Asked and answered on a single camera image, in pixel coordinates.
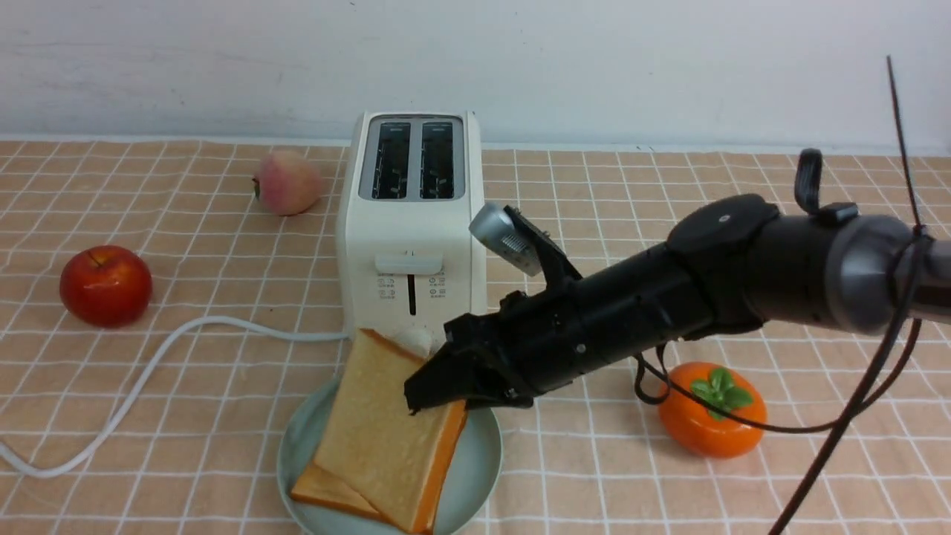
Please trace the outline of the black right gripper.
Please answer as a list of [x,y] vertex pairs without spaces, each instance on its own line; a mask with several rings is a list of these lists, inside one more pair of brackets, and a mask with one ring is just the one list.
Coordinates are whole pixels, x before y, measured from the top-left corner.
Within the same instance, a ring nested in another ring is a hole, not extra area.
[[581,280],[506,299],[495,313],[451,325],[441,349],[404,381],[411,415],[532,409],[534,397],[713,322],[699,281],[664,246]]

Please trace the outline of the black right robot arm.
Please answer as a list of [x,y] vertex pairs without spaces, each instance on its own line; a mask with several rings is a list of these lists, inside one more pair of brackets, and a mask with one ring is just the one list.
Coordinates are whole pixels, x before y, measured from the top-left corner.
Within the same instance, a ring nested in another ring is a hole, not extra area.
[[515,207],[471,223],[486,248],[546,288],[446,322],[445,344],[404,383],[411,411],[533,400],[676,340],[757,331],[765,322],[883,334],[912,268],[912,230],[887,215],[784,215],[756,194],[694,211],[666,241],[583,276]]

